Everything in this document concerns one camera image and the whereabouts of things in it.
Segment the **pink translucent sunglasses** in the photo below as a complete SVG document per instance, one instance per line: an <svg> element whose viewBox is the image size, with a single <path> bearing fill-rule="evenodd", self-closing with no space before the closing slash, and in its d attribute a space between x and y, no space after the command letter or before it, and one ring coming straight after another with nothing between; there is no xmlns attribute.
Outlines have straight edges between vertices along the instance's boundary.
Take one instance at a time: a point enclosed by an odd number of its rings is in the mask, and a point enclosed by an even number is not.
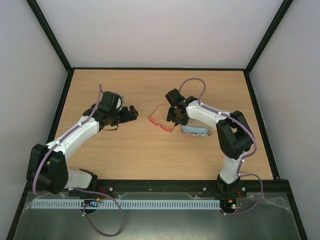
<svg viewBox="0 0 320 240"><path fill-rule="evenodd" d="M169 105L163 103L158 105L148 116L148 121L156 127L159 127L164 132L172 133L174 130L174 125L167 121L167 114L169 110Z"/></svg>

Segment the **flag pattern glasses case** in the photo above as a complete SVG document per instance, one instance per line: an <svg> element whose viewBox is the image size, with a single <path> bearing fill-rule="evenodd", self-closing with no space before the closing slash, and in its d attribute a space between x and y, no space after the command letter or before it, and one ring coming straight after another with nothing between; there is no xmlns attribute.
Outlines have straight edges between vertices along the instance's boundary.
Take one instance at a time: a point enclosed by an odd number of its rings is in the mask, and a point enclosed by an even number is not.
<svg viewBox="0 0 320 240"><path fill-rule="evenodd" d="M211 135L211 132L208 128L188 125L182 125L180 132L183 135L196 137L208 137Z"/></svg>

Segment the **light blue cleaning cloth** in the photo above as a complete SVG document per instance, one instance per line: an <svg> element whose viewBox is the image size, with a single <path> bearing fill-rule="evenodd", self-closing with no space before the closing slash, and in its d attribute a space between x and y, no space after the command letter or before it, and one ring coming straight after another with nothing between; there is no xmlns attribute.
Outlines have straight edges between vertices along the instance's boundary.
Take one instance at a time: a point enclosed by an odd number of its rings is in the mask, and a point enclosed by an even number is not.
<svg viewBox="0 0 320 240"><path fill-rule="evenodd" d="M205 127L195 127L186 125L182 127L182 132L189 134L208 134L209 130Z"/></svg>

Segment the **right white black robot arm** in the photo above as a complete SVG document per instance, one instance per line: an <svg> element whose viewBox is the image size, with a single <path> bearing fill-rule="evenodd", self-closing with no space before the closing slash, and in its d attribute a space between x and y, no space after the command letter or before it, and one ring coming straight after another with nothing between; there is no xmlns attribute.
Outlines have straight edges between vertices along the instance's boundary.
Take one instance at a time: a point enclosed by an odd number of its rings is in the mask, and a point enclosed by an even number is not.
<svg viewBox="0 0 320 240"><path fill-rule="evenodd" d="M224 154L222 170L217 177L218 191L229 196L240 180L240 169L252 146L257 143L242 112L226 112L202 103L198 98L185 98L175 88L165 95L170 104L166 120L175 125L187 125L190 119L200 121L217 132Z"/></svg>

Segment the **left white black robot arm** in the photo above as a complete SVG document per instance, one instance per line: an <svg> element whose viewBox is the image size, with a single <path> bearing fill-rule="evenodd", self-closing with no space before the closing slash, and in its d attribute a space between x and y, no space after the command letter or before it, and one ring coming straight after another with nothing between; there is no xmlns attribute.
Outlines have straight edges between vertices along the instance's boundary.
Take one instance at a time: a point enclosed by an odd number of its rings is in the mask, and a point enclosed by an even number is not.
<svg viewBox="0 0 320 240"><path fill-rule="evenodd" d="M85 110L67 132L45 145L36 144L30 152L26 180L32 192L40 196L46 192L58 194L64 189L87 189L94 174L79 169L69 171L67 162L89 138L106 126L117 130L120 124L135 121L138 111L133 105L123 106L121 95L100 91L95 104Z"/></svg>

